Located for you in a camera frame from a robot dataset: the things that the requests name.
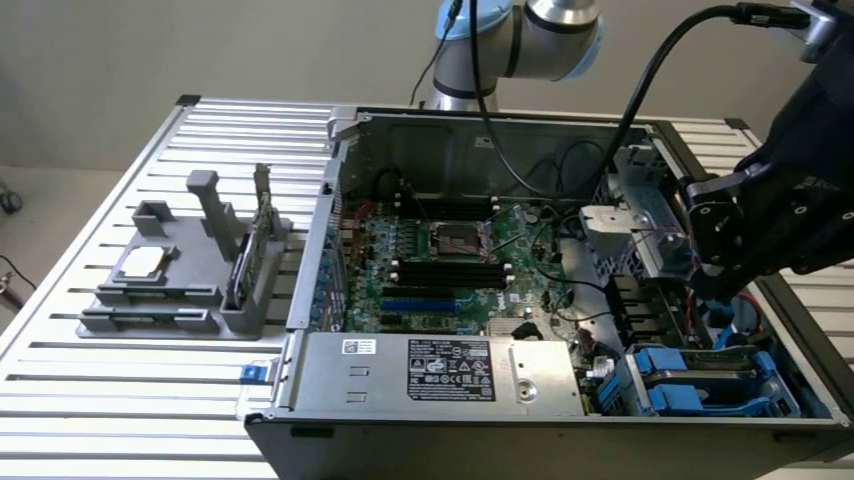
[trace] gray block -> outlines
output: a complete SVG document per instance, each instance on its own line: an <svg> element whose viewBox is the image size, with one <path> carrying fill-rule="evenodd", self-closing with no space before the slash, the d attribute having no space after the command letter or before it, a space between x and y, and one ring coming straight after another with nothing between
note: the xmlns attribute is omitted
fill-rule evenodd
<svg viewBox="0 0 854 480"><path fill-rule="evenodd" d="M176 217L168 205L145 201L133 214L138 229L80 315L77 335L108 338L253 340L260 337L278 272L289 221L272 213L272 231L256 268L256 283L240 308L226 289L237 245L250 228L218 201L216 172L193 171L188 190L206 218Z"/></svg>

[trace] connector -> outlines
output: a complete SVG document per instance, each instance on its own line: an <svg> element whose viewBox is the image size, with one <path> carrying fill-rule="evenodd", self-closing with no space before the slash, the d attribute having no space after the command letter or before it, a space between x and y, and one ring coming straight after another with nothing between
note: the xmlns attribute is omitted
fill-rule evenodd
<svg viewBox="0 0 854 480"><path fill-rule="evenodd" d="M448 8L448 17L444 20L445 30L449 30L453 24L456 23L456 17L461 9L463 9L463 0L455 0L451 3L451 8Z"/></svg>
<svg viewBox="0 0 854 480"><path fill-rule="evenodd" d="M739 2L735 4L735 9L736 13L730 20L736 25L790 30L802 30L810 26L810 15L794 7Z"/></svg>

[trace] blue pcie slot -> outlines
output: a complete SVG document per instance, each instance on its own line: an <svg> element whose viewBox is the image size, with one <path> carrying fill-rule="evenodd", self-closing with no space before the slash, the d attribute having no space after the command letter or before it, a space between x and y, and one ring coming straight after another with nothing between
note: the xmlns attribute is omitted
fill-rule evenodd
<svg viewBox="0 0 854 480"><path fill-rule="evenodd" d="M456 303L435 300L383 300L380 310L395 312L443 312L456 313Z"/></svg>

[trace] floor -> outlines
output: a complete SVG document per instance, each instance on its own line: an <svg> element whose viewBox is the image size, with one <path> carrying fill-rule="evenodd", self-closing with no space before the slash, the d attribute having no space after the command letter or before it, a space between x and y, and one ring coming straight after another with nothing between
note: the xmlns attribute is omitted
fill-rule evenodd
<svg viewBox="0 0 854 480"><path fill-rule="evenodd" d="M0 254L37 284L45 277L122 172L65 168L0 167L0 178L24 200L12 215L0 212ZM0 265L0 274L5 273ZM20 279L12 287L24 298L32 290ZM0 332L14 318L0 308Z"/></svg>

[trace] black power cable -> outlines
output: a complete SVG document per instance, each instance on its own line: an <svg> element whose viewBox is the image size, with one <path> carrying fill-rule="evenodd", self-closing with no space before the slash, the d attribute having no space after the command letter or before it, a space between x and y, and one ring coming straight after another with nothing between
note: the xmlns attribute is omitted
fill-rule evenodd
<svg viewBox="0 0 854 480"><path fill-rule="evenodd" d="M611 140L611 143L608 144L608 149L604 152L604 162L600 166L600 173L604 173L604 169L607 168L608 163L613 160L613 155L616 155L616 151L623 144L625 134L628 133L628 128L631 128L631 123L635 121L635 116L637 115L640 104L643 103L645 93L649 90L649 85L652 84L652 80L655 79L655 74L657 73L657 70L664 63L664 59L667 58L672 47L676 46L676 43L679 42L684 34L688 33L688 31L705 20L711 20L712 18L730 18L736 13L738 9L731 5L717 5L715 7L700 10L681 21L681 23L676 26L673 31L661 42L657 50L655 51L655 54L652 55L652 59L645 66L645 70L643 70L640 81L637 82L637 86L635 87L635 92L631 94L631 100L628 100L628 105L625 106L625 111L623 112L623 118L620 119L616 126L616 133L613 134L613 138Z"/></svg>
<svg viewBox="0 0 854 480"><path fill-rule="evenodd" d="M762 28L786 28L796 30L803 29L810 25L810 16L796 8L750 2L739 2L735 5L717 5L708 7L685 18L672 32L669 32L669 35L661 42L657 50L655 50L652 59L645 66L645 70L643 70L637 86L631 94L631 100L628 100L628 105L623 112L623 117L616 126L613 139L611 140L608 149L605 150L600 174L604 173L604 169L613 160L613 155L616 155L616 151L625 139L625 134L628 133L631 123L637 115L637 110L640 109L640 104L645 98L649 85L652 84L652 79L655 78L655 74L664 63L667 55L669 55L669 51L679 40L681 40L684 34L688 33L696 25L713 18L728 18L736 25L748 25Z"/></svg>

